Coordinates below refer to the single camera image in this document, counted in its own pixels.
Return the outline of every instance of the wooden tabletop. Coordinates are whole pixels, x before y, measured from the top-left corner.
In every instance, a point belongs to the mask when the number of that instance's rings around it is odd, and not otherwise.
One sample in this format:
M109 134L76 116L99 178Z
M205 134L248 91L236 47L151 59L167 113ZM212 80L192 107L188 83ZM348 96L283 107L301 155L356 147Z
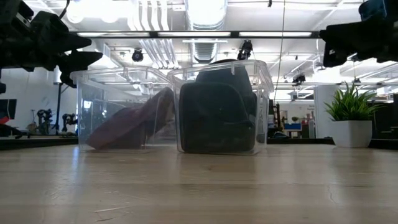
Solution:
M398 223L398 152L0 151L0 223Z

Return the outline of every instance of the desk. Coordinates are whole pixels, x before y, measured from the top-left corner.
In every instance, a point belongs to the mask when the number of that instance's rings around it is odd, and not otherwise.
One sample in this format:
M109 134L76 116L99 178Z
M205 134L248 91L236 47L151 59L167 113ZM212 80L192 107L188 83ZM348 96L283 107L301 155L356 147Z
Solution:
M0 151L8 223L395 223L398 152L271 145L257 156Z

